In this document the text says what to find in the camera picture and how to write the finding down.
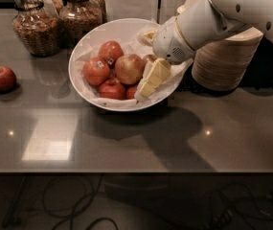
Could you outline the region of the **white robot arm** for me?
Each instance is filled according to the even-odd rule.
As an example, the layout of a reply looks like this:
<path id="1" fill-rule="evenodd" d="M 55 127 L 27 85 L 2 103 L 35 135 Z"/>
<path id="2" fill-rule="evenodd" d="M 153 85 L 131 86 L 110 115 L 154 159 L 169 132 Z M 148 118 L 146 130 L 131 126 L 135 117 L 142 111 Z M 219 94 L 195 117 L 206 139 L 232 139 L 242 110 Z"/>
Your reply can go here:
<path id="1" fill-rule="evenodd" d="M 171 66 L 191 60 L 193 79 L 208 91 L 231 92 L 256 52 L 267 73 L 273 67 L 273 0 L 195 0 L 149 45 Z"/>

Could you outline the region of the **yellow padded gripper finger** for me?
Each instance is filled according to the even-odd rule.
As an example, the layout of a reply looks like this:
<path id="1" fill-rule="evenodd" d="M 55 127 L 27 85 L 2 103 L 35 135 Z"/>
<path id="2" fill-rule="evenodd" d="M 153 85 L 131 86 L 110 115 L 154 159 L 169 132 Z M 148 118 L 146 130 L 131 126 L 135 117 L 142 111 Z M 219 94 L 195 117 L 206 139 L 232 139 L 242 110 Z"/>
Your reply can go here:
<path id="1" fill-rule="evenodd" d="M 156 30 L 140 32 L 137 35 L 137 40 L 145 46 L 151 46 L 155 35 L 156 35 Z"/>
<path id="2" fill-rule="evenodd" d="M 148 61 L 134 97 L 138 102 L 148 99 L 171 75 L 171 65 L 163 58 Z"/>

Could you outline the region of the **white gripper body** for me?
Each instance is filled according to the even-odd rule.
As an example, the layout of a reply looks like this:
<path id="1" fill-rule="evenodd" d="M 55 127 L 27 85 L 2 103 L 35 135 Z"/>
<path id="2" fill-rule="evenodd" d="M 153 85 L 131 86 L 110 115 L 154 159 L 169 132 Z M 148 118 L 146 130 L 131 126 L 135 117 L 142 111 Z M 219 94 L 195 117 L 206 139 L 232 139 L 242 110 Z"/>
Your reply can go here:
<path id="1" fill-rule="evenodd" d="M 152 51 L 171 65 L 179 65 L 195 55 L 195 51 L 181 35 L 176 17 L 172 17 L 157 29 L 153 37 Z"/>

